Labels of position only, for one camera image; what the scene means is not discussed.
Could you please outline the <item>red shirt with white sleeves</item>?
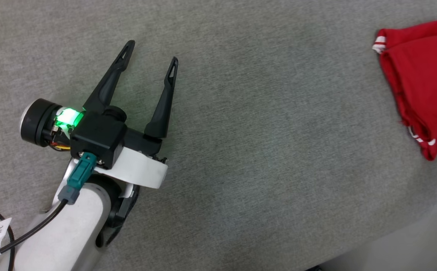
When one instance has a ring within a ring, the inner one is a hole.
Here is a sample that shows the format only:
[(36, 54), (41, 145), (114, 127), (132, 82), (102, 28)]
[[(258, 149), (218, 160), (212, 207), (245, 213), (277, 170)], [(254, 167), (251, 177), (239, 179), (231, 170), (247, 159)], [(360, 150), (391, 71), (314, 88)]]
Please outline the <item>red shirt with white sleeves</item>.
[(373, 44), (402, 123), (421, 148), (437, 157), (437, 20), (380, 29)]

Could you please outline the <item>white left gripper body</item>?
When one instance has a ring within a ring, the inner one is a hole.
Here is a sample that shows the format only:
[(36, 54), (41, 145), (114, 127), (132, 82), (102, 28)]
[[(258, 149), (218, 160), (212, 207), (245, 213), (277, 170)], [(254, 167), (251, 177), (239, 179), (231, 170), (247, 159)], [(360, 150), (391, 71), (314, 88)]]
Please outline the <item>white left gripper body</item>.
[(71, 160), (62, 181), (64, 186), (76, 187), (92, 175), (103, 175), (130, 186), (158, 189), (168, 170), (165, 161), (157, 158), (162, 142), (129, 127), (124, 136), (124, 148), (111, 169), (98, 167), (97, 157), (92, 153), (81, 153), (79, 159), (72, 157), (71, 133), (85, 113), (38, 99), (21, 115), (20, 136), (37, 146), (69, 153)]

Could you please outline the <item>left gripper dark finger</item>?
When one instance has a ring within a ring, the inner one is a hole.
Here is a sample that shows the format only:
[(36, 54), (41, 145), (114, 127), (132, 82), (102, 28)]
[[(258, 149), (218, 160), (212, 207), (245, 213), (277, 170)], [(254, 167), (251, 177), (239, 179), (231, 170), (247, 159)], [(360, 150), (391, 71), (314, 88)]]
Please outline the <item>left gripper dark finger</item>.
[(164, 89), (157, 103), (150, 122), (146, 125), (144, 134), (148, 137), (164, 139), (168, 134), (169, 119), (173, 104), (173, 96), (178, 71), (178, 59), (173, 57), (164, 78)]
[(115, 88), (117, 87), (117, 82), (121, 73), (127, 69), (134, 47), (135, 41), (133, 40), (128, 41), (124, 45), (96, 88), (85, 101), (83, 110), (103, 113), (110, 105)]

